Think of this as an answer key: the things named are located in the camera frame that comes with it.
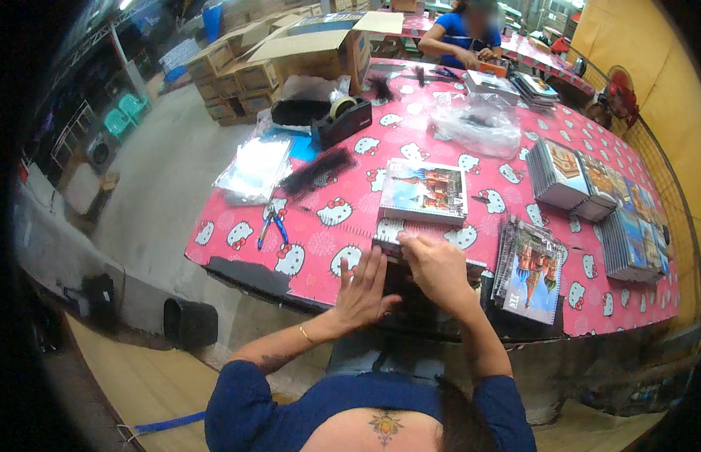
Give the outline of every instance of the woman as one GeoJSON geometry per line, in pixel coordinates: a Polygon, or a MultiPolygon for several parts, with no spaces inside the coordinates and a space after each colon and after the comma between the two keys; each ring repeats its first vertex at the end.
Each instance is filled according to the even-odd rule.
{"type": "Polygon", "coordinates": [[[494,24],[498,8],[491,0],[458,0],[421,38],[418,50],[441,55],[445,66],[478,70],[479,60],[501,56],[501,35],[494,24]]]}
{"type": "MultiPolygon", "coordinates": [[[[414,375],[404,375],[402,363],[389,365],[386,351],[355,347],[349,353],[338,349],[348,345],[341,339],[326,378],[297,402],[273,402],[265,375],[378,321],[400,302],[398,295],[382,297],[387,261],[376,246],[363,253],[352,278],[347,260],[341,260],[335,307],[230,357],[205,414],[211,450],[536,450],[509,358],[466,280],[463,252],[422,236],[401,235],[399,241],[413,280],[465,327],[473,400],[447,380],[429,377],[443,372],[431,359],[418,360],[414,375]]],[[[414,354],[409,339],[400,343],[406,357],[414,354]]]]}

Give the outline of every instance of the tape roll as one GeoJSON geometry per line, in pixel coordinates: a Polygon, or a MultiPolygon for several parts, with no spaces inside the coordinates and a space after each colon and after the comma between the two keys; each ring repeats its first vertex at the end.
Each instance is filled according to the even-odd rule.
{"type": "Polygon", "coordinates": [[[349,108],[356,106],[358,102],[350,95],[346,95],[333,102],[330,106],[330,117],[335,121],[338,116],[342,115],[349,108]]]}

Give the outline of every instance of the dark hair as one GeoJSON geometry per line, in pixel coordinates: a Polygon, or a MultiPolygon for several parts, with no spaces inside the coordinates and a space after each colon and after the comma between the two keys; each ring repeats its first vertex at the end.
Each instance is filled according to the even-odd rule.
{"type": "Polygon", "coordinates": [[[478,406],[446,377],[436,377],[441,392],[443,452],[498,452],[494,434],[478,406]]]}
{"type": "Polygon", "coordinates": [[[463,14],[467,8],[490,14],[498,12],[499,4],[493,0],[457,0],[456,7],[451,12],[463,14]]]}

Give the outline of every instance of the gold bracelet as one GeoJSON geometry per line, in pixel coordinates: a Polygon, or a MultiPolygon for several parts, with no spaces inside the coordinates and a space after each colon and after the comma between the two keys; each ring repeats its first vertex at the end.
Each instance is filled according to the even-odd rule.
{"type": "Polygon", "coordinates": [[[310,338],[308,337],[308,333],[306,333],[305,330],[303,330],[303,324],[302,324],[302,323],[300,324],[300,327],[301,327],[301,333],[303,334],[303,336],[305,336],[306,339],[308,339],[308,342],[310,342],[311,345],[315,345],[315,343],[314,343],[313,341],[311,341],[310,338]]]}

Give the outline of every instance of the woman's hand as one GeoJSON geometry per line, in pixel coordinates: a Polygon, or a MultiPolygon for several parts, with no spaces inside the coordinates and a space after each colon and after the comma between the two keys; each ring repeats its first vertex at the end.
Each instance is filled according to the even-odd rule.
{"type": "Polygon", "coordinates": [[[401,253],[408,261],[413,280],[432,302],[455,317],[478,303],[466,277],[463,251],[444,240],[401,234],[401,253]]]}
{"type": "Polygon", "coordinates": [[[454,56],[463,64],[464,68],[474,71],[479,70],[479,59],[476,58],[472,51],[457,47],[454,56]]]}
{"type": "Polygon", "coordinates": [[[479,59],[482,61],[488,61],[488,60],[494,59],[494,58],[496,58],[496,55],[494,55],[494,52],[491,49],[489,49],[488,47],[482,49],[479,52],[479,59]]]}
{"type": "Polygon", "coordinates": [[[387,264],[381,247],[363,251],[351,280],[348,261],[340,260],[340,290],[332,311],[346,332],[379,321],[394,303],[400,302],[399,295],[382,297],[387,264]]]}

